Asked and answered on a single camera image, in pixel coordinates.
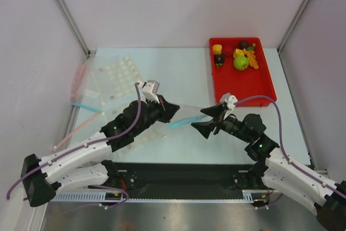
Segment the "green toy apple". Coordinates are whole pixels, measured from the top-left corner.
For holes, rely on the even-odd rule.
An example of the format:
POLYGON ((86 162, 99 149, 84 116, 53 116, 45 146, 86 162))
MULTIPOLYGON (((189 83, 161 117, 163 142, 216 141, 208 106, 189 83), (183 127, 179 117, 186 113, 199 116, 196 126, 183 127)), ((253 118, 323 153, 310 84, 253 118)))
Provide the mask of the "green toy apple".
POLYGON ((243 71, 249 66, 249 60, 245 56, 237 56, 234 59, 234 68, 238 71, 243 71))

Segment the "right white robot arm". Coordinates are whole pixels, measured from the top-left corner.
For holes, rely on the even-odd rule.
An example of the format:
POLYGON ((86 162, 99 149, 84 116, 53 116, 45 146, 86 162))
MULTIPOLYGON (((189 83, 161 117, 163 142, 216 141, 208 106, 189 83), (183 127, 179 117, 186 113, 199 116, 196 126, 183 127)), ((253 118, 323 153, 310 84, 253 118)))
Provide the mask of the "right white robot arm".
POLYGON ((225 104, 201 109, 210 121, 191 125, 202 136, 220 131, 245 143, 245 151, 255 161, 249 181, 255 188, 267 186, 293 199, 312 212, 326 230, 345 230, 345 182, 337 183, 288 155, 283 144, 265 134, 259 114, 247 114, 238 120, 225 104))

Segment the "blue zipper clear bag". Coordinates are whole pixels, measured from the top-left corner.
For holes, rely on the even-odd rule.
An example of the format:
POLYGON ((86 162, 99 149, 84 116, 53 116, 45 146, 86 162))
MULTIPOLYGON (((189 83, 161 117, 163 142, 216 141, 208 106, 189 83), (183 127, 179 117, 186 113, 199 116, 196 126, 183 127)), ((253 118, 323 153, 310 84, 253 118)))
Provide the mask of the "blue zipper clear bag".
MULTIPOLYGON (((81 112, 83 112, 84 110, 92 112, 92 115, 90 117, 88 117, 86 120, 84 120, 77 127, 74 128, 74 130, 71 132, 71 136, 75 135, 82 129, 98 121, 98 118, 103 118, 102 120, 100 120, 100 122, 108 122, 107 120, 108 116, 111 119, 114 119, 125 108, 125 104, 119 105, 117 107, 115 107, 114 105, 106 105, 102 109, 91 107, 89 105, 82 104, 82 103, 72 103, 71 105, 73 107, 79 108, 81 112)), ((207 115, 204 115, 200 112, 201 108, 199 107, 193 107, 193 106, 181 105, 181 104, 179 106, 180 106, 179 111, 171 119, 170 123, 166 124, 166 128, 169 130, 178 128, 181 126, 189 125, 190 123, 193 123, 195 121, 200 122, 201 120, 204 120, 205 118, 207 118, 207 115)))

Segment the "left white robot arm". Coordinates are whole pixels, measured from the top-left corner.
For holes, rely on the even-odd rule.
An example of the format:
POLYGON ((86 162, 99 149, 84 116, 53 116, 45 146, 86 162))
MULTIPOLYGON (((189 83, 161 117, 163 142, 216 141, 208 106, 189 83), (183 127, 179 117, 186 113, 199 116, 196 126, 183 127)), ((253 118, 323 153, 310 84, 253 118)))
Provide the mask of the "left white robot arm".
POLYGON ((135 100, 77 146, 41 158, 36 154, 28 155, 23 162, 21 178, 29 205, 46 204, 67 189, 116 186, 119 174, 107 157, 132 144, 156 122, 169 123, 179 109, 179 105, 169 103, 162 95, 157 102, 135 100))

